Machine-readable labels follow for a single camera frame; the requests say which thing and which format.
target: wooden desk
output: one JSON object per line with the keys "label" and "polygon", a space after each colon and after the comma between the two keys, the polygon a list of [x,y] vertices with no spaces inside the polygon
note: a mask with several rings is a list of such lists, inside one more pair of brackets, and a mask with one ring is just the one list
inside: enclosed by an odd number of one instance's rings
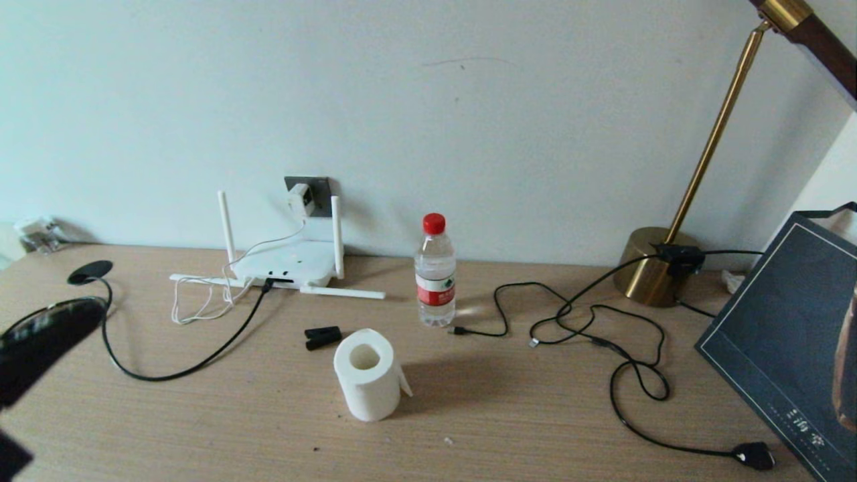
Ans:
{"label": "wooden desk", "polygon": [[[251,291],[225,318],[170,321],[171,273],[216,274],[218,250],[72,246],[30,255],[0,274],[0,325],[52,302],[103,295],[65,278],[98,259],[116,266],[108,327],[117,356],[148,375],[206,357],[249,313]],[[138,382],[112,365],[91,335],[0,418],[35,460],[21,480],[810,480],[740,397],[696,354],[708,320],[683,308],[653,309],[606,282],[583,303],[651,316],[668,332],[663,371],[671,401],[645,398],[627,373],[618,390],[627,417],[672,443],[731,449],[766,441],[777,466],[758,473],[729,459],[661,449],[613,414],[608,380],[621,361],[585,341],[527,347],[530,324],[556,302],[536,288],[503,295],[506,338],[453,336],[417,320],[409,259],[350,257],[341,286],[384,290],[387,300],[270,292],[240,343],[206,369],[165,383]],[[573,293],[603,268],[462,262],[456,323],[500,329],[491,298],[509,281],[540,280]],[[717,310],[727,296],[714,274],[694,280],[688,301]],[[184,290],[184,312],[207,289]],[[577,317],[588,317],[579,310]],[[335,346],[308,352],[305,328],[374,328],[393,344],[412,399],[389,419],[365,424],[345,406],[333,371]],[[546,328],[547,336],[554,328]],[[640,357],[654,356],[645,323],[603,312],[591,329]]]}

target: desk lamp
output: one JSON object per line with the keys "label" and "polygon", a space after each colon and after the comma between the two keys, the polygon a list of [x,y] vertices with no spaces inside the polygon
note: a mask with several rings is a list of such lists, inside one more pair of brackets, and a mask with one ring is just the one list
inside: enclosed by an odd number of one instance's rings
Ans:
{"label": "desk lamp", "polygon": [[[691,206],[705,169],[726,128],[726,122],[738,99],[747,73],[750,71],[762,36],[768,29],[782,34],[793,44],[808,51],[810,59],[824,66],[822,71],[832,76],[832,83],[853,109],[857,111],[857,60],[842,42],[812,12],[803,0],[750,0],[758,10],[762,23],[754,28],[741,52],[732,83],[726,92],[720,113],[697,163],[691,182],[687,186],[678,211],[669,229],[643,227],[634,231],[628,239],[621,262],[647,255],[662,254],[664,249],[674,246],[694,248],[698,244],[693,238],[679,232]],[[622,269],[614,276],[616,287],[628,298],[649,306],[673,306],[676,296],[684,286],[692,270],[671,268],[661,257],[651,257]]]}

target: bottle label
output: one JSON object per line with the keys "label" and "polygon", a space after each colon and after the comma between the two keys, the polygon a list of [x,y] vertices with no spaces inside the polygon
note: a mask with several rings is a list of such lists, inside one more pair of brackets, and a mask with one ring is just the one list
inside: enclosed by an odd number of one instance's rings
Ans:
{"label": "bottle label", "polygon": [[442,280],[426,280],[417,275],[417,297],[429,306],[442,306],[455,298],[455,273]]}

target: black round disc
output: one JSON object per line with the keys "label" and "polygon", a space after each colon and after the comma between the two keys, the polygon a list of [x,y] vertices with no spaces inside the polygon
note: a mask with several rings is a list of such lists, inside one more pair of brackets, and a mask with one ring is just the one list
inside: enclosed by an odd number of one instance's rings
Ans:
{"label": "black round disc", "polygon": [[104,278],[110,273],[113,268],[113,262],[107,260],[93,261],[89,264],[79,267],[74,273],[69,275],[70,285],[86,285],[95,280],[95,278]]}

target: tissue paper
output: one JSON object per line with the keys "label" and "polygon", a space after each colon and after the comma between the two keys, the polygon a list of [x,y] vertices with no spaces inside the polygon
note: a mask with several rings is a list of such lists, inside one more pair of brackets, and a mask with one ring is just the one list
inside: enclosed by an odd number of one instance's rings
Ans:
{"label": "tissue paper", "polygon": [[393,345],[373,329],[354,332],[339,344],[333,368],[351,414],[375,422],[393,413],[400,390],[413,396]]}

